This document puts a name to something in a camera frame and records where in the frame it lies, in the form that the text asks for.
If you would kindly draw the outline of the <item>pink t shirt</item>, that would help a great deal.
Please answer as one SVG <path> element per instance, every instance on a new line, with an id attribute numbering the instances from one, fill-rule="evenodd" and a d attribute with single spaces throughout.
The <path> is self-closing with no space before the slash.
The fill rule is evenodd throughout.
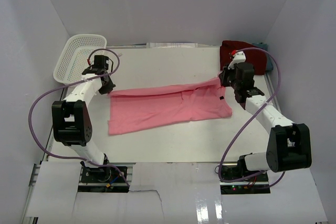
<path id="1" fill-rule="evenodd" d="M 121 135 L 190 121 L 229 118 L 233 112 L 218 78 L 110 94 L 109 135 Z"/>

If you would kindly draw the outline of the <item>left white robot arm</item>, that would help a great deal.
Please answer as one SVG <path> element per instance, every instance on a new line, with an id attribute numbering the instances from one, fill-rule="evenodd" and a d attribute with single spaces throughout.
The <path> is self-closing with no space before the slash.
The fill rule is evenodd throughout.
<path id="1" fill-rule="evenodd" d="M 82 72 L 85 82 L 77 85 L 62 101 L 52 104 L 52 122 L 54 139 L 71 148 L 85 161 L 97 164 L 93 176 L 101 182 L 110 178 L 111 168 L 107 166 L 106 154 L 98 149 L 92 138 L 93 128 L 88 105 L 97 94 L 109 94 L 115 84 L 109 75 L 89 80 L 94 76 L 107 74 L 109 59 L 104 55 L 95 55 L 93 64 Z"/>

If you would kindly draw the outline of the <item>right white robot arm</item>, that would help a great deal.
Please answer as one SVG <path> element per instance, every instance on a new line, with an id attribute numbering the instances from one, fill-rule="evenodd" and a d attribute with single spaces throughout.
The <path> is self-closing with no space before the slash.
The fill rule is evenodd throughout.
<path id="1" fill-rule="evenodd" d="M 229 146 L 233 146 L 253 120 L 262 125 L 269 134 L 269 139 L 265 152 L 242 155 L 235 167 L 225 168 L 224 162 L 221 161 L 218 177 L 224 183 L 247 182 L 269 170 L 278 173 L 305 169 L 312 165 L 308 126 L 293 122 L 274 107 L 272 100 L 277 90 L 267 98 L 255 86 L 255 68 L 252 63 L 246 61 L 246 51 L 247 49 L 232 51 L 231 61 L 223 67 L 218 76 L 221 86 L 233 88 L 236 102 L 251 114 L 251 118 L 236 133 Z"/>

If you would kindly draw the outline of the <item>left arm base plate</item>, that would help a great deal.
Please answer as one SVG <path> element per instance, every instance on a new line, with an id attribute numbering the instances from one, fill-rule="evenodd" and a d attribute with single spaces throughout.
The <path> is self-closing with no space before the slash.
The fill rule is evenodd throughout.
<path id="1" fill-rule="evenodd" d="M 128 168 L 118 166 L 115 168 L 83 167 L 79 179 L 78 192 L 80 193 L 128 193 L 127 179 Z"/>

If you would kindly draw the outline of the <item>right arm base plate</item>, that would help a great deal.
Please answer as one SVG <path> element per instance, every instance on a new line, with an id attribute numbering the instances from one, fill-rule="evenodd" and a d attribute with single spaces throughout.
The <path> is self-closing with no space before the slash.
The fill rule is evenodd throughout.
<path id="1" fill-rule="evenodd" d="M 269 179 L 266 172 L 241 170 L 237 164 L 223 165 L 220 182 L 222 195 L 254 195 L 269 194 Z"/>

